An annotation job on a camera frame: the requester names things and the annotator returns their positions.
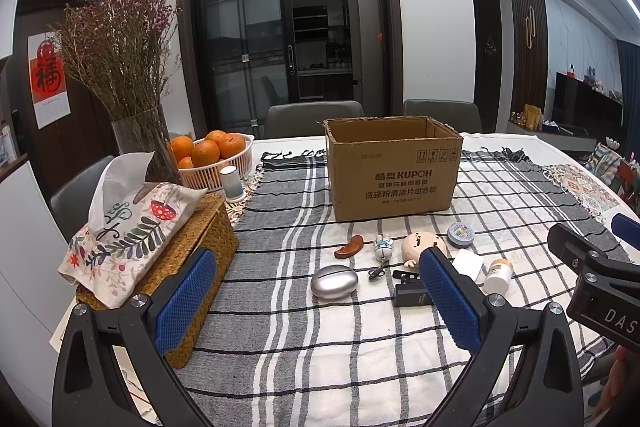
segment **refrigerator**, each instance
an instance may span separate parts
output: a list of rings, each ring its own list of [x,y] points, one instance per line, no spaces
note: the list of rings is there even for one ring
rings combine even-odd
[[[351,31],[353,95],[365,116],[385,116],[380,0],[347,0]]]

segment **sliding glass door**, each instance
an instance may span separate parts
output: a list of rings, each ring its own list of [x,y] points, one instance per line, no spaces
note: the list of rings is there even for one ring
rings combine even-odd
[[[196,3],[209,126],[262,137],[269,107],[299,100],[290,0]]]

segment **woven rattan box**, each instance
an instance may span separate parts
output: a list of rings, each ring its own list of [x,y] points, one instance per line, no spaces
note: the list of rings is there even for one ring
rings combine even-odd
[[[198,204],[196,211],[187,223],[174,235],[167,248],[160,254],[146,275],[138,282],[132,295],[153,294],[158,285],[168,275],[178,272],[189,254],[197,247],[205,247],[213,252],[218,263],[216,278],[196,312],[180,345],[165,354],[167,362],[173,368],[184,367],[191,356],[200,328],[204,324],[207,312],[213,302],[220,282],[231,264],[231,259],[238,248],[238,238],[229,222],[225,200],[218,194],[206,194]],[[85,302],[94,310],[105,310],[107,307],[95,298],[94,294],[84,286],[76,288],[76,300]]]

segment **red mushroom embroidery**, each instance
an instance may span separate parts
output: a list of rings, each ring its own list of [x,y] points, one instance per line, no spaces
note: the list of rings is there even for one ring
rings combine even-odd
[[[153,212],[154,216],[161,221],[168,221],[175,217],[174,209],[172,209],[168,204],[164,204],[156,200],[151,201],[151,212]]]

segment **white plastic basket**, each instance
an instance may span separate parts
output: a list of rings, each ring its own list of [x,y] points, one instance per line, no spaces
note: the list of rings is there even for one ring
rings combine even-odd
[[[254,166],[253,157],[251,154],[252,145],[254,143],[254,137],[250,134],[239,134],[244,138],[244,150],[241,153],[231,156],[226,160],[220,160],[218,163],[213,163],[205,167],[194,167],[193,169],[178,169],[180,174],[180,181],[182,185],[189,188],[208,188],[209,190],[220,190],[222,188],[222,182],[220,181],[220,169],[227,165],[235,165],[238,168],[240,177],[244,178],[249,172],[251,172]],[[200,143],[204,138],[196,140],[194,145]]]

